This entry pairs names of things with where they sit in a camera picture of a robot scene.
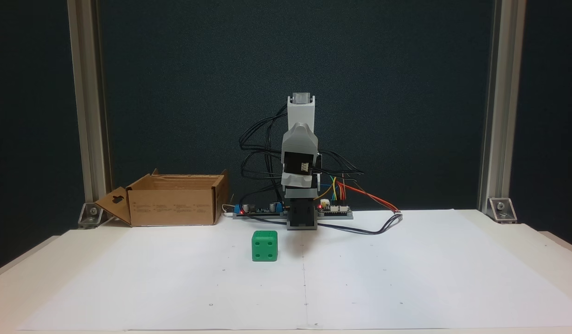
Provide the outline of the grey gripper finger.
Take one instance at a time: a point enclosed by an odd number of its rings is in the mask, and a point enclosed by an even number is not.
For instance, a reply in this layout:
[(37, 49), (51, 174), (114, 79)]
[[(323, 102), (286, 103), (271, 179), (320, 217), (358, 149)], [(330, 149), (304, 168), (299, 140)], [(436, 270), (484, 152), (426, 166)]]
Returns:
[(283, 135), (283, 141), (288, 139), (296, 140), (310, 140), (312, 142), (318, 142), (317, 136), (314, 134), (313, 130), (308, 123), (294, 123), (286, 133)]

